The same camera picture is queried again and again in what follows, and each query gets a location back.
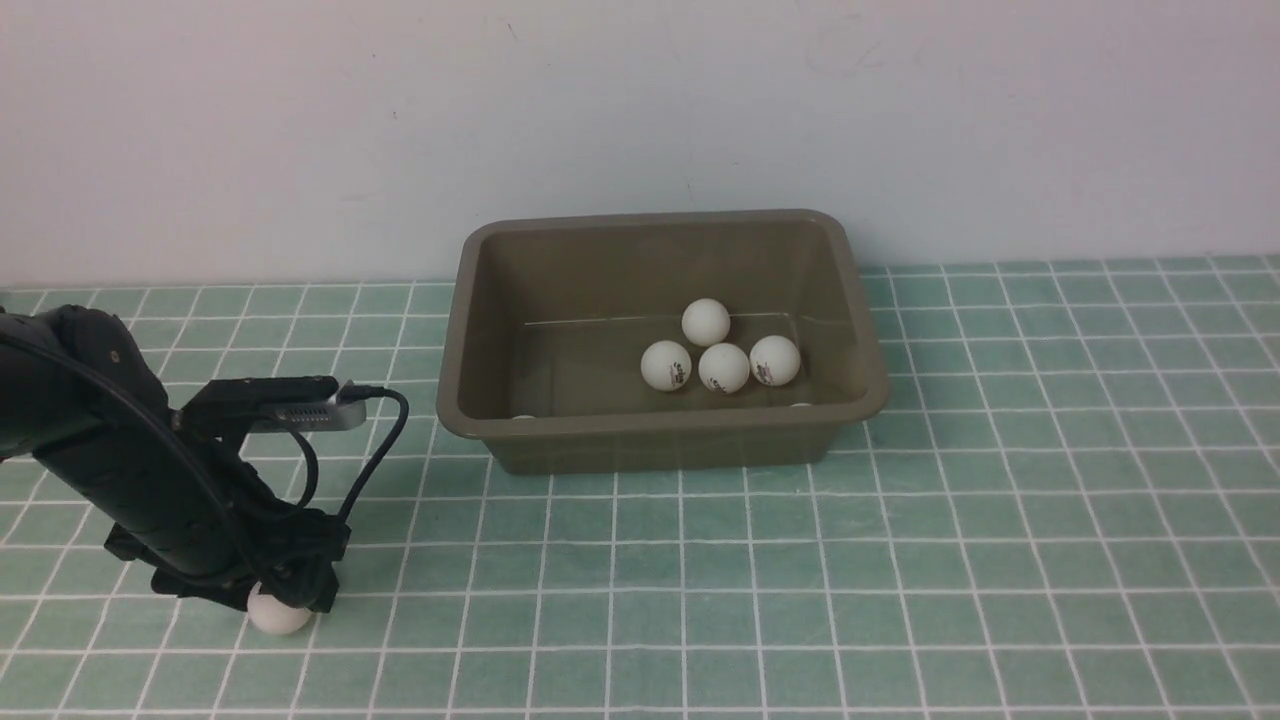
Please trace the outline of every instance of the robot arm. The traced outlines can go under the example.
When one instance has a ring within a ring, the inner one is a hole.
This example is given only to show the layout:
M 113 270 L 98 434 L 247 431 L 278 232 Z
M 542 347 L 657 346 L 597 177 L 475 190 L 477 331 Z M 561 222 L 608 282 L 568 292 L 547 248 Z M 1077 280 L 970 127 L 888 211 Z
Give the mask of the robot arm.
M 370 397 L 399 402 L 396 425 L 338 514 L 306 507 L 317 466 L 301 432 L 353 428 Z M 394 391 L 328 377 L 214 380 L 175 411 L 118 318 L 0 309 L 0 461 L 31 454 L 110 516 L 106 548 L 155 566 L 157 593 L 244 610 L 261 582 L 285 605 L 326 612 L 347 516 L 407 415 Z M 303 448 L 307 489 L 297 505 L 239 459 L 257 432 L 288 432 Z

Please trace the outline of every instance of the white ping pong ball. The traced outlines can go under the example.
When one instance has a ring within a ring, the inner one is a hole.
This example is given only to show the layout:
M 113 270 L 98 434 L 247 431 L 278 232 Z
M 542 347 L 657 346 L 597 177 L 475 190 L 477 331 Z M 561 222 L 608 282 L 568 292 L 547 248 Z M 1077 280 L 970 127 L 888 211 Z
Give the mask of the white ping pong ball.
M 736 345 L 722 342 L 713 345 L 698 360 L 698 377 L 707 389 L 718 395 L 731 395 L 746 384 L 751 377 L 751 366 L 746 354 Z
M 710 347 L 728 337 L 728 310 L 710 297 L 695 300 L 681 315 L 680 329 L 689 342 Z
M 795 379 L 800 372 L 800 351 L 790 340 L 771 334 L 751 347 L 751 373 L 762 383 L 778 387 Z
M 689 351 L 678 342 L 659 340 L 649 346 L 640 357 L 640 374 L 653 389 L 671 392 L 689 382 L 694 361 Z
M 246 603 L 248 621 L 269 635 L 288 635 L 302 629 L 314 615 L 306 607 L 289 607 L 262 592 L 262 583 L 253 585 Z

